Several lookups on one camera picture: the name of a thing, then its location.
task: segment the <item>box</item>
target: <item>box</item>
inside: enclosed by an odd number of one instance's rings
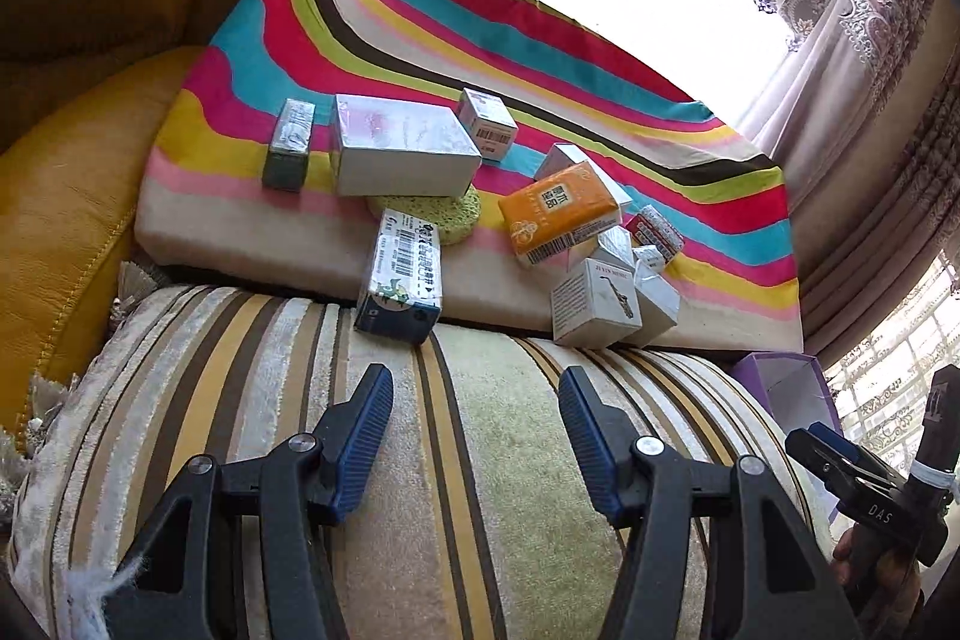
[[[315,109],[313,104],[294,98],[283,102],[260,175],[264,188],[296,192],[304,186]]]
[[[588,163],[593,167],[600,179],[603,180],[604,185],[610,190],[621,212],[630,209],[634,201],[627,195],[627,191],[624,191],[613,177],[604,172],[602,167],[577,145],[553,145],[536,170],[534,180],[543,180],[545,177],[555,175],[560,170],[582,163]]]
[[[464,88],[457,104],[457,118],[480,155],[488,160],[502,161],[517,138],[517,121],[496,95]]]
[[[680,237],[680,232],[656,211],[656,207],[649,204],[630,218],[627,231],[641,246],[654,245],[661,252],[661,256],[664,256],[666,263],[673,261],[680,250],[683,250],[683,237]]]
[[[605,348],[640,328],[632,274],[592,258],[582,261],[550,295],[558,345]]]
[[[522,263],[540,263],[620,223],[620,208],[589,164],[577,164],[500,199]]]
[[[843,435],[827,379],[815,356],[803,353],[751,353],[730,375],[770,413],[784,432],[819,421]],[[824,514],[832,518],[837,498],[820,480],[812,480]]]
[[[637,263],[634,289],[643,325],[626,341],[643,347],[677,325],[680,320],[680,292],[645,263]]]
[[[664,254],[656,249],[655,244],[643,244],[634,248],[634,265],[637,262],[645,263],[655,274],[664,273],[666,259]]]
[[[435,104],[336,95],[330,135],[340,196],[459,199],[481,162],[453,111]]]
[[[384,210],[354,328],[419,345],[440,317],[442,301],[437,227]]]
[[[634,271],[635,261],[630,242],[630,232],[623,226],[611,226],[601,231],[587,242],[581,242],[570,248],[566,264],[568,269],[577,266],[584,258],[619,266],[626,271]]]

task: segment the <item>orange tissue pack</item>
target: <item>orange tissue pack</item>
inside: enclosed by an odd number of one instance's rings
[[[545,177],[500,199],[514,252],[540,263],[620,223],[620,207],[588,163]]]

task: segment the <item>yellow sponge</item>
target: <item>yellow sponge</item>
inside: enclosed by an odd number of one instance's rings
[[[470,186],[460,199],[445,196],[368,196],[367,206],[375,218],[384,210],[429,220],[440,229],[440,244],[457,244],[470,236],[480,220],[480,196]]]

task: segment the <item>white ribbon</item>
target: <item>white ribbon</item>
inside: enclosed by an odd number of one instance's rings
[[[913,459],[913,465],[910,467],[910,474],[917,480],[922,480],[934,488],[948,489],[953,494],[953,501],[960,504],[960,482],[957,480],[957,475],[928,467],[923,461],[917,461],[915,458]]]

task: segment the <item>human hand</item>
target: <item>human hand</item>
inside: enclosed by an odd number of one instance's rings
[[[833,549],[830,569],[837,582],[846,587],[850,582],[853,543],[857,527],[849,528]],[[883,621],[885,634],[899,637],[910,623],[917,600],[920,598],[920,566],[909,552],[893,548],[885,552],[875,566],[877,593],[858,616],[863,627],[880,629]]]

